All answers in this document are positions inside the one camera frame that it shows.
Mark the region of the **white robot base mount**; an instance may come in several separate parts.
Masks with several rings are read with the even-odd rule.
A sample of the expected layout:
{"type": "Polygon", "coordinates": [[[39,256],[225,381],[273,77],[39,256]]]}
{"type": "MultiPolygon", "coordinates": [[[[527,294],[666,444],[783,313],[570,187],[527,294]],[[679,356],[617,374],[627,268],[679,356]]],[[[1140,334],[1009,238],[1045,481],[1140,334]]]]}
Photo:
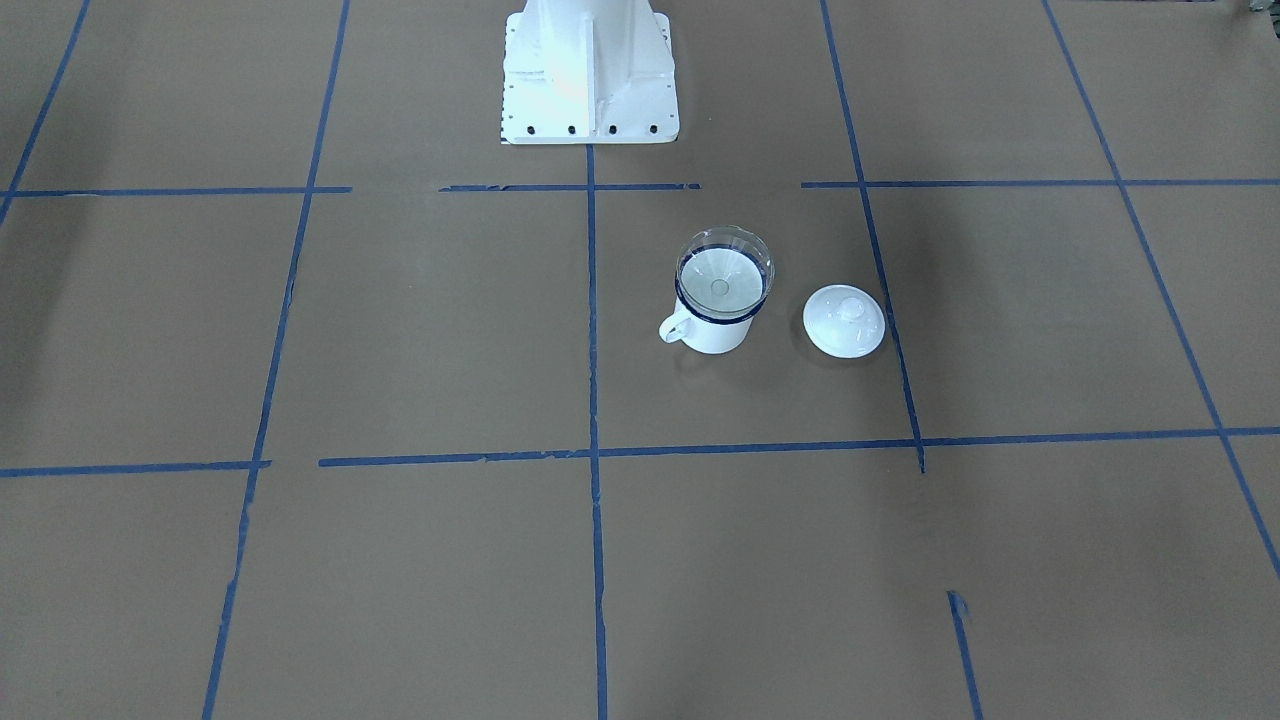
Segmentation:
{"type": "Polygon", "coordinates": [[[527,1],[503,40],[502,143],[678,138],[672,26],[649,1],[527,1]]]}

